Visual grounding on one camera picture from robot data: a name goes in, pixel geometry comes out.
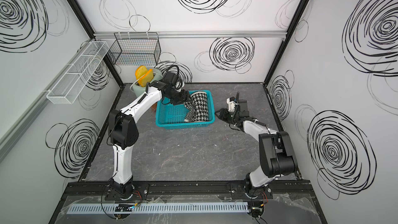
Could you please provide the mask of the teal plastic basket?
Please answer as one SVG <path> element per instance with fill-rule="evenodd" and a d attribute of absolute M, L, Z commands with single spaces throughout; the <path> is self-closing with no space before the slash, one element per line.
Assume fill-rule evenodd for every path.
<path fill-rule="evenodd" d="M 207 94 L 208 121 L 185 122 L 189 110 L 184 105 L 169 104 L 165 98 L 157 103 L 155 124 L 167 130 L 207 127 L 215 121 L 215 107 L 212 94 L 209 90 L 203 90 Z"/>

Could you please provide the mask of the black white patterned scarf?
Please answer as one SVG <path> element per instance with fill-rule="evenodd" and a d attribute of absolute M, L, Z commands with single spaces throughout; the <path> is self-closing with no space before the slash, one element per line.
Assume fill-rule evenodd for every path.
<path fill-rule="evenodd" d="M 184 103 L 185 108 L 188 110 L 184 122 L 208 122 L 207 93 L 205 91 L 197 91 L 190 94 L 190 97 L 191 101 Z"/>

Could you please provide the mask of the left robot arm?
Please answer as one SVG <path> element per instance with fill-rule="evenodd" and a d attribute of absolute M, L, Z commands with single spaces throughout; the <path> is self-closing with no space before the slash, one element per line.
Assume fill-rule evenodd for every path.
<path fill-rule="evenodd" d="M 180 69 L 171 65 L 161 80 L 147 83 L 144 93 L 120 110 L 112 110 L 108 115 L 109 134 L 107 143 L 114 151 L 114 172 L 110 179 L 111 190 L 122 200 L 134 195 L 132 184 L 132 151 L 139 138 L 137 123 L 145 112 L 164 98 L 172 105 L 192 101 L 190 93 L 183 88 Z"/>

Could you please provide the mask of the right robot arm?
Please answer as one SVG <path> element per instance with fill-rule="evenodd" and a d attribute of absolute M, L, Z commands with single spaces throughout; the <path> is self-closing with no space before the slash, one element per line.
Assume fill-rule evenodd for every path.
<path fill-rule="evenodd" d="M 228 98 L 226 103 L 228 107 L 216 111 L 215 116 L 226 122 L 232 130 L 250 135 L 259 144 L 260 165 L 246 176 L 247 192 L 265 187 L 298 170 L 298 161 L 287 132 L 272 130 L 257 118 L 251 117 L 247 101 L 241 100 L 239 93 Z"/>

